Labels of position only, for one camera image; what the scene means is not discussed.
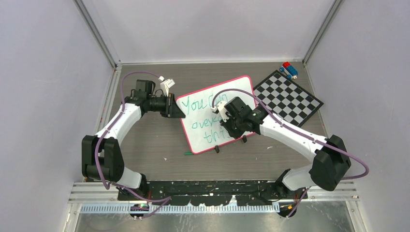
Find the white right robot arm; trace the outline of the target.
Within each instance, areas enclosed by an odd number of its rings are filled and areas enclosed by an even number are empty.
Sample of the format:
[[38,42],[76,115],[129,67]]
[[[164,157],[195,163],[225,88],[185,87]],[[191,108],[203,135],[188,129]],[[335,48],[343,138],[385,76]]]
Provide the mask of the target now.
[[239,139],[245,132],[270,137],[292,148],[310,162],[301,168],[283,171],[275,180],[276,192],[282,198],[289,198],[303,187],[318,186],[333,191],[351,166],[341,138],[311,134],[278,119],[261,105],[251,109],[248,105],[227,103],[214,107],[212,111],[221,116],[220,124],[231,137]]

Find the black white chessboard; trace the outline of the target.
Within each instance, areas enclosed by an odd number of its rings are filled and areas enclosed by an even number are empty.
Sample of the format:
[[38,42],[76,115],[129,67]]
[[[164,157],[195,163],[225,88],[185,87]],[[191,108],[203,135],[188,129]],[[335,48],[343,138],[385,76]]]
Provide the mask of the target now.
[[298,127],[323,106],[321,100],[278,70],[258,83],[253,91],[273,114]]

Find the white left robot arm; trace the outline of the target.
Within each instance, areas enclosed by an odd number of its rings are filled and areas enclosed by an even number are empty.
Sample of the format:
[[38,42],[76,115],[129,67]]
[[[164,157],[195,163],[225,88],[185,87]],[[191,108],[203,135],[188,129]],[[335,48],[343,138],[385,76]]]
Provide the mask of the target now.
[[130,194],[143,200],[148,194],[146,177],[125,166],[120,145],[132,128],[147,112],[158,112],[166,118],[184,118],[175,96],[169,89],[173,79],[160,77],[161,95],[154,94],[155,83],[137,80],[131,95],[123,99],[119,110],[110,122],[95,135],[82,140],[82,175],[94,180],[116,183],[130,188]]

